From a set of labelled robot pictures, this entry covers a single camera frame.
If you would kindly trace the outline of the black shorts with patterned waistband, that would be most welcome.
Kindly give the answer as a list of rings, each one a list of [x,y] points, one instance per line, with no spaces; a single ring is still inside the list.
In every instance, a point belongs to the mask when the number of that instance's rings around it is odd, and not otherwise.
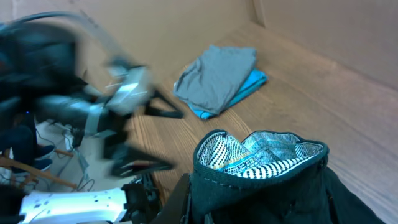
[[[290,132],[238,141],[209,132],[156,223],[374,224],[379,217],[327,166],[328,146]]]

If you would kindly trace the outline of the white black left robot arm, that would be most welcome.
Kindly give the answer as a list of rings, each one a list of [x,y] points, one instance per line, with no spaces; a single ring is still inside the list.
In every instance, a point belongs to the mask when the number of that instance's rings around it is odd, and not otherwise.
[[[75,73],[78,36],[44,22],[66,17],[79,23],[109,55],[108,69],[118,83],[109,96],[95,95],[91,85]],[[112,161],[113,177],[138,176],[122,187],[99,192],[24,193],[8,187],[1,203],[10,212],[2,223],[154,223],[161,211],[152,172],[170,170],[171,162],[144,153],[127,143],[127,122],[135,110],[163,118],[183,118],[173,103],[167,110],[152,105],[165,96],[152,81],[149,68],[131,60],[124,49],[99,25],[70,12],[42,12],[1,25],[1,83],[14,94],[1,102],[1,130],[11,127],[13,115],[34,114],[71,127],[73,146],[85,136],[104,141],[103,157]]]

